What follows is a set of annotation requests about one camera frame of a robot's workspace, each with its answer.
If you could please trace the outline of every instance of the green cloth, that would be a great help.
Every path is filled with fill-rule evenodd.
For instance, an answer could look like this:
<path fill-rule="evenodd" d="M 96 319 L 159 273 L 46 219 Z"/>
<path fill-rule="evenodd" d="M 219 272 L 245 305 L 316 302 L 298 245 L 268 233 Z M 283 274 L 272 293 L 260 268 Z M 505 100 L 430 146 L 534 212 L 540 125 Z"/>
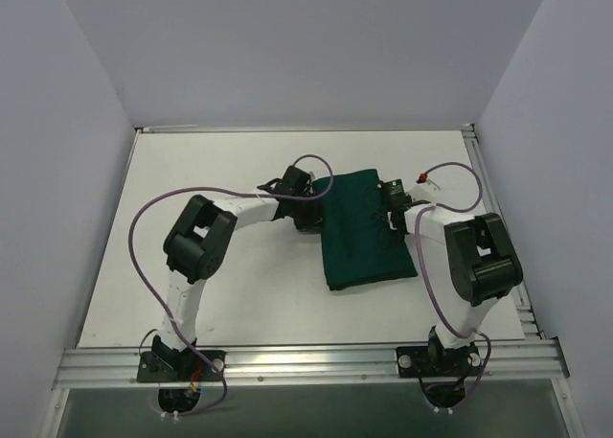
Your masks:
<path fill-rule="evenodd" d="M 324 192 L 328 182 L 328 177 L 314 181 L 315 192 Z M 331 290 L 418 275 L 403 237 L 389 228 L 378 183 L 376 170 L 335 175 L 320 201 L 324 273 Z"/>

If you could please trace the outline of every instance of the gray wall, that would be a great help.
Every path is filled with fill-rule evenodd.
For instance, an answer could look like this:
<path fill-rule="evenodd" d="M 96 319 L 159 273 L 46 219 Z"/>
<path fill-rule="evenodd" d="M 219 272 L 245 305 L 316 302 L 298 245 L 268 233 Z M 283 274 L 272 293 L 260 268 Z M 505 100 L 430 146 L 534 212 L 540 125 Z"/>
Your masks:
<path fill-rule="evenodd" d="M 544 0 L 478 134 L 588 436 L 611 436 L 612 0 Z"/>
<path fill-rule="evenodd" d="M 133 130 L 64 0 L 0 0 L 0 435 L 40 424 Z"/>
<path fill-rule="evenodd" d="M 135 126 L 474 122 L 541 0 L 66 0 Z"/>

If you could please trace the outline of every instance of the purple cable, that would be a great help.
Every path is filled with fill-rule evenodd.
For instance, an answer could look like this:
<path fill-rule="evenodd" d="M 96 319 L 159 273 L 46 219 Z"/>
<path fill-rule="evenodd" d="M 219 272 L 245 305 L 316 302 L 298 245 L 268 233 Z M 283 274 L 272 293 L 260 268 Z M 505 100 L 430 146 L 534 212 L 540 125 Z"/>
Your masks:
<path fill-rule="evenodd" d="M 448 206 L 442 203 L 437 203 L 437 206 L 441 206 L 449 211 L 453 211 L 454 213 L 467 213 L 475 209 L 477 205 L 479 205 L 479 203 L 481 202 L 481 199 L 483 198 L 483 185 L 481 183 L 481 179 L 479 178 L 479 175 L 468 165 L 465 165 L 464 163 L 460 163 L 460 162 L 441 163 L 439 165 L 435 165 L 434 167 L 426 171 L 424 174 L 429 174 L 439 168 L 444 168 L 444 167 L 461 167 L 461 168 L 464 168 L 465 170 L 468 170 L 475 177 L 475 181 L 477 182 L 477 188 L 479 190 L 479 194 L 477 195 L 477 200 L 472 205 L 470 205 L 468 208 L 453 208 L 451 206 Z M 474 391 L 477 389 L 477 386 L 479 385 L 481 378 L 486 372 L 486 366 L 488 365 L 489 358 L 491 357 L 491 340 L 485 333 L 482 333 L 481 331 L 477 329 L 473 329 L 471 334 L 461 334 L 458 331 L 456 331 L 456 329 L 453 328 L 453 326 L 451 326 L 451 323 L 449 323 L 449 320 L 447 320 L 447 318 L 444 316 L 443 310 L 441 309 L 441 306 L 439 305 L 439 301 L 437 300 L 437 297 L 434 294 L 434 290 L 432 289 L 432 284 L 430 283 L 430 277 L 428 276 L 428 271 L 425 267 L 425 260 L 423 259 L 423 249 L 421 247 L 420 224 L 421 224 L 421 218 L 423 217 L 423 215 L 429 211 L 434 211 L 435 208 L 436 207 L 432 205 L 426 206 L 418 213 L 418 215 L 415 218 L 415 247 L 418 252 L 418 262 L 420 263 L 421 276 L 423 278 L 423 282 L 425 284 L 426 291 L 428 292 L 428 296 L 430 297 L 430 301 L 432 302 L 432 306 L 434 307 L 434 310 L 437 313 L 437 316 L 439 317 L 441 322 L 444 324 L 444 326 L 449 330 L 450 333 L 452 333 L 453 335 L 455 335 L 456 337 L 460 339 L 467 339 L 471 337 L 472 334 L 478 334 L 483 339 L 486 340 L 486 343 L 488 345 L 486 357 L 483 359 L 483 363 L 481 364 L 481 370 L 479 371 L 479 374 L 477 375 L 475 382 L 472 383 L 472 385 L 470 386 L 470 389 L 466 393 L 465 397 L 458 404 L 455 405 L 455 407 L 458 407 L 459 405 L 465 403 L 474 394 Z"/>
<path fill-rule="evenodd" d="M 219 376 L 219 379 L 221 380 L 221 383 L 223 385 L 223 392 L 217 400 L 204 404 L 202 407 L 198 408 L 197 410 L 189 411 L 190 414 L 195 414 L 195 413 L 206 411 L 208 409 L 211 409 L 212 407 L 217 406 L 221 402 L 223 402 L 226 396 L 228 395 L 228 383 L 226 382 L 226 379 L 224 378 L 221 371 L 219 371 L 216 368 L 213 362 L 210 361 L 204 355 L 202 355 L 200 352 L 198 352 L 198 350 L 191 344 L 191 342 L 185 336 L 183 336 L 183 334 L 181 333 L 177 324 L 174 321 L 174 315 L 172 314 L 172 311 L 170 310 L 169 306 L 166 304 L 166 302 L 164 302 L 164 299 L 162 298 L 162 296 L 160 296 L 160 294 L 155 290 L 155 288 L 153 287 L 153 285 L 151 284 L 151 282 L 148 280 L 147 276 L 145 275 L 145 272 L 143 272 L 143 270 L 141 269 L 141 266 L 138 263 L 138 260 L 136 259 L 136 253 L 134 251 L 134 231 L 136 229 L 136 224 L 138 223 L 138 220 L 141 218 L 141 216 L 145 213 L 145 211 L 148 210 L 151 206 L 153 206 L 157 202 L 162 201 L 171 196 L 178 196 L 180 194 L 186 194 L 189 192 L 217 192 L 217 193 L 225 194 L 227 196 L 236 196 L 240 198 L 276 198 L 278 200 L 297 200 L 297 201 L 318 200 L 321 197 L 325 196 L 332 188 L 332 183 L 334 182 L 334 174 L 332 171 L 332 167 L 329 165 L 329 163 L 326 160 L 324 160 L 319 155 L 315 155 L 312 153 L 308 153 L 306 155 L 299 157 L 294 162 L 294 165 L 296 165 L 297 163 L 299 163 L 300 161 L 306 158 L 314 158 L 316 160 L 319 160 L 326 166 L 329 172 L 329 183 L 328 183 L 328 186 L 326 187 L 326 190 L 316 196 L 282 196 L 282 195 L 272 195 L 272 194 L 244 194 L 241 192 L 229 191 L 227 189 L 220 189 L 218 187 L 186 187 L 183 189 L 176 189 L 174 191 L 166 192 L 165 194 L 161 194 L 160 196 L 157 196 L 156 198 L 148 201 L 147 203 L 145 203 L 145 205 L 143 205 L 143 207 L 140 210 L 138 210 L 136 215 L 134 215 L 134 219 L 130 223 L 129 230 L 127 232 L 127 249 L 129 251 L 130 260 L 132 261 L 132 265 L 134 265 L 134 269 L 136 270 L 136 273 L 138 273 L 139 277 L 141 277 L 141 280 L 143 281 L 145 286 L 148 288 L 149 292 L 153 295 L 153 297 L 160 304 L 160 306 L 162 306 L 162 309 L 164 309 L 164 312 L 168 316 L 170 324 L 172 325 L 172 329 L 176 333 L 177 337 L 197 357 L 199 357 L 202 361 L 204 361 L 207 364 L 207 366 L 209 366 L 209 368 L 211 368 L 211 370 L 215 374 Z"/>

